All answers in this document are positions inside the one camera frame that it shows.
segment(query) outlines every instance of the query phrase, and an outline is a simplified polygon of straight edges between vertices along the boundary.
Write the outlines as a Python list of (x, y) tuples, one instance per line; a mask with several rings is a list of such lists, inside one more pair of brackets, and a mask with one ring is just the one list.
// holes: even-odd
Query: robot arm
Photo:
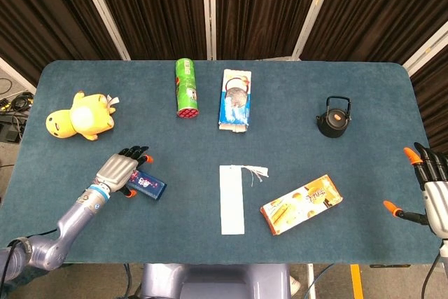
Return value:
[(98, 171), (92, 185), (57, 222), (57, 239), (39, 235), (19, 237), (13, 243), (11, 254), (13, 246), (0, 250), (0, 272), (7, 267), (5, 280), (16, 278), (26, 265), (44, 270), (54, 270), (61, 266), (74, 240), (106, 204), (111, 193), (119, 190), (128, 197), (135, 195), (125, 184), (139, 165), (150, 161), (151, 157), (144, 155), (147, 149), (146, 146), (134, 146), (112, 155)]
[(433, 233), (442, 239), (440, 257), (448, 277), (448, 157), (434, 153), (419, 143), (414, 143), (414, 146), (420, 155), (410, 148), (405, 148), (405, 154), (419, 181), (426, 214), (403, 211), (389, 201), (385, 201), (384, 205), (394, 216), (429, 225)]

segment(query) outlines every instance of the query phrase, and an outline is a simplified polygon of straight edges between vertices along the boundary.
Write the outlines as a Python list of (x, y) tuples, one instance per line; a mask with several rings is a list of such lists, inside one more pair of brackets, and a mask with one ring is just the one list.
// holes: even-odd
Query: yellow plush toy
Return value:
[(111, 114), (115, 112), (112, 104), (118, 98), (111, 99), (102, 94), (85, 96), (76, 93), (70, 110), (59, 110), (48, 115), (45, 122), (47, 130), (58, 138), (68, 138), (81, 133), (89, 140), (97, 140), (98, 134), (110, 130), (114, 123)]

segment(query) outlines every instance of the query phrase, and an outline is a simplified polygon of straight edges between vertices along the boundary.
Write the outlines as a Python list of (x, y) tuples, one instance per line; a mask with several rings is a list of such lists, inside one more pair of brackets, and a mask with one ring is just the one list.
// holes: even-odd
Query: black curtain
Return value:
[(37, 84), (53, 60), (120, 59), (91, 0), (0, 0), (0, 56)]
[(448, 21), (448, 0), (325, 0), (301, 60), (403, 64)]
[(312, 0), (216, 0), (217, 56), (291, 56)]
[(133, 60), (206, 59), (204, 0), (106, 0)]
[(411, 77), (429, 144), (448, 155), (448, 46)]

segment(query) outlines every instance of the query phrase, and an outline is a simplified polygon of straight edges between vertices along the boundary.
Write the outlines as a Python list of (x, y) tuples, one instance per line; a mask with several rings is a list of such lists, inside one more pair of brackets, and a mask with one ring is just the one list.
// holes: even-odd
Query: blue table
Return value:
[[(174, 62), (58, 61), (43, 71), (20, 154), (0, 210), (0, 244), (52, 229), (112, 154), (149, 145), (147, 172), (168, 183), (159, 201), (113, 195), (73, 245), (67, 262), (428, 263), (439, 240), (393, 218), (391, 200), (424, 211), (403, 147), (427, 144), (406, 71), (397, 64), (198, 61), (200, 115), (176, 117)], [(252, 71), (246, 134), (218, 130), (224, 69)], [(57, 139), (46, 116), (74, 94), (118, 96), (113, 130), (96, 142)], [(352, 99), (339, 139), (319, 133), (326, 97)], [(222, 236), (219, 165), (269, 168), (262, 183), (243, 172), (245, 235)], [(336, 207), (274, 237), (260, 206), (324, 174), (344, 196)]]

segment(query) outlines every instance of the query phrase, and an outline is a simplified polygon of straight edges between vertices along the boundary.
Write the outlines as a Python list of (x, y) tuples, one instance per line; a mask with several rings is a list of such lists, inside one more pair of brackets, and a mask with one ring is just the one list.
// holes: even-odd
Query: pringles can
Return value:
[(195, 65), (190, 59), (176, 61), (177, 115), (193, 118), (199, 114), (197, 109)]

